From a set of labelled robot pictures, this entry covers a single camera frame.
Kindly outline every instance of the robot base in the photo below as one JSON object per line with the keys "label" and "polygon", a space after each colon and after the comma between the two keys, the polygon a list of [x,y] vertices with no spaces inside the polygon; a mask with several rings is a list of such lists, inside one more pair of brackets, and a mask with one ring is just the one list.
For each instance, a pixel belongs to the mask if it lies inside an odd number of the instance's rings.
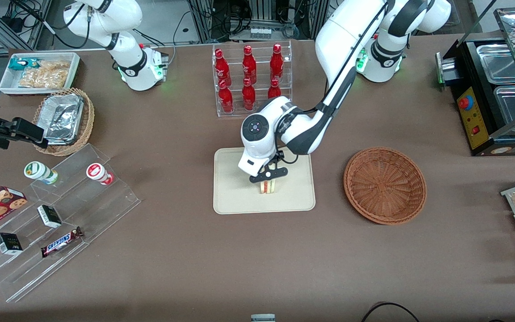
{"label": "robot base", "polygon": [[[284,147],[288,160],[295,155]],[[214,155],[214,210],[218,214],[250,214],[257,212],[306,212],[315,206],[315,189],[311,157],[300,155],[287,167],[289,174],[277,178],[271,194],[261,194],[260,184],[237,167],[244,148],[223,148]]]}
{"label": "robot base", "polygon": [[154,51],[151,48],[144,48],[143,51],[147,54],[147,63],[134,77],[129,77],[119,72],[122,80],[134,90],[147,90],[155,86],[158,82],[166,80],[166,72],[168,71],[168,55],[162,55],[159,51]]}
{"label": "robot base", "polygon": [[357,65],[357,72],[364,76],[364,78],[372,81],[372,82],[386,82],[392,79],[393,75],[399,70],[402,57],[400,57],[397,61],[393,61],[392,59],[389,61],[385,61],[385,65],[387,67],[382,67],[380,62],[375,59],[371,54],[371,45],[374,43],[374,40],[369,41],[365,45],[365,51],[361,55],[364,57],[360,57],[359,59],[363,59],[363,66],[359,67]]}

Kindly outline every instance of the white tray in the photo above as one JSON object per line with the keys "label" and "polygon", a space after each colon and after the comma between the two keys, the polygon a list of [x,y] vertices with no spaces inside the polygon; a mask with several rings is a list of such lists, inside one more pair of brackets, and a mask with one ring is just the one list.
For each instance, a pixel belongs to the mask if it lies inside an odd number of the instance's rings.
{"label": "white tray", "polygon": [[18,83],[23,75],[23,71],[15,71],[13,69],[6,68],[4,72],[4,76],[0,82],[0,91],[5,94],[13,94],[13,95],[34,95],[34,94],[51,94],[58,92],[63,89],[68,89],[73,85],[73,80],[75,79],[75,74],[77,73],[78,63],[80,61],[79,55],[73,52],[61,52],[61,53],[22,53],[22,54],[13,54],[11,58],[15,57],[24,57],[24,58],[38,58],[49,61],[57,61],[57,60],[67,60],[71,62],[69,67],[69,73],[67,74],[67,80],[65,81],[65,86],[60,89],[49,89],[49,88],[22,88],[18,87]]}

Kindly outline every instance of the coca-cola bottle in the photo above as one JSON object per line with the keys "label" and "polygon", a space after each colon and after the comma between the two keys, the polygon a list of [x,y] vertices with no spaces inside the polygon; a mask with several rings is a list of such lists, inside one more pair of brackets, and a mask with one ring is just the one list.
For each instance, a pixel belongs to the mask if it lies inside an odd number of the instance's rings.
{"label": "coca-cola bottle", "polygon": [[218,83],[218,86],[220,87],[220,90],[218,91],[218,97],[220,98],[222,110],[226,114],[231,114],[233,112],[232,92],[229,91],[225,80],[221,80]]}
{"label": "coca-cola bottle", "polygon": [[244,88],[241,90],[241,94],[244,97],[244,108],[253,110],[253,105],[256,102],[256,90],[253,88],[249,77],[244,79]]}
{"label": "coca-cola bottle", "polygon": [[251,46],[244,46],[244,60],[241,62],[244,67],[244,78],[249,77],[252,84],[258,81],[258,68],[256,67],[256,59],[252,54]]}
{"label": "coca-cola bottle", "polygon": [[282,90],[279,89],[279,80],[274,77],[271,80],[270,89],[267,90],[267,98],[274,98],[282,95]]}
{"label": "coca-cola bottle", "polygon": [[283,76],[283,56],[282,45],[276,43],[274,45],[274,53],[271,55],[270,60],[270,78],[282,79]]}
{"label": "coca-cola bottle", "polygon": [[224,53],[221,49],[216,49],[214,51],[216,55],[216,65],[214,68],[216,69],[216,74],[218,76],[218,84],[220,84],[221,80],[225,80],[226,86],[232,85],[232,79],[229,77],[229,66],[228,62],[224,59]]}

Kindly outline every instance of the robotic arm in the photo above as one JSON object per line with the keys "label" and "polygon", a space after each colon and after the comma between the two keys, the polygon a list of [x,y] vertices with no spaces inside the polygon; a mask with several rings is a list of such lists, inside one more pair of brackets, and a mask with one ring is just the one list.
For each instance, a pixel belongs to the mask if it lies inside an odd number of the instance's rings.
{"label": "robotic arm", "polygon": [[[371,81],[387,81],[400,63],[409,35],[417,28],[426,32],[439,29],[448,20],[450,9],[446,0],[345,0],[323,25],[315,43],[317,59],[331,84],[329,90],[312,110],[301,110],[288,98],[276,97],[248,116],[241,126],[245,149],[240,169],[251,175],[252,182],[275,178],[269,171],[267,175],[259,173],[283,159],[277,149],[278,138],[296,155],[315,151],[351,89],[361,50],[368,53],[363,75]],[[310,112],[315,112],[312,118],[306,115]],[[277,177],[286,174],[278,171]]]}
{"label": "robotic arm", "polygon": [[135,0],[80,0],[65,7],[63,18],[66,24],[72,20],[69,29],[74,34],[88,37],[109,51],[131,89],[147,90],[164,80],[166,65],[161,53],[141,48],[128,32],[143,19]]}

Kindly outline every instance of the brown wicker basket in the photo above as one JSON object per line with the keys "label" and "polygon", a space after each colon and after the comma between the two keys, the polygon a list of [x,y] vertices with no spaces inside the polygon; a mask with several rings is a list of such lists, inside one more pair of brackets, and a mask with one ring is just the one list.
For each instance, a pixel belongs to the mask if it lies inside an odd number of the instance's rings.
{"label": "brown wicker basket", "polygon": [[345,193],[363,216],[384,225],[413,219],[426,201],[420,169],[394,149],[375,147],[355,154],[343,175]]}
{"label": "brown wicker basket", "polygon": [[[82,117],[80,119],[79,130],[77,133],[77,140],[75,143],[71,145],[49,145],[46,149],[41,149],[37,146],[35,148],[39,150],[39,152],[45,154],[55,155],[56,157],[65,157],[66,155],[73,154],[78,150],[82,149],[84,145],[88,142],[90,133],[93,130],[93,122],[94,122],[94,106],[93,102],[90,101],[89,97],[80,89],[77,88],[69,88],[66,90],[62,90],[61,92],[53,93],[52,96],[61,96],[67,94],[77,94],[84,99],[84,106],[82,110]],[[43,102],[39,104],[39,108],[37,112],[35,112],[35,117],[33,118],[33,124],[37,124],[37,120],[39,120],[39,113],[41,112],[41,108],[43,107]]]}

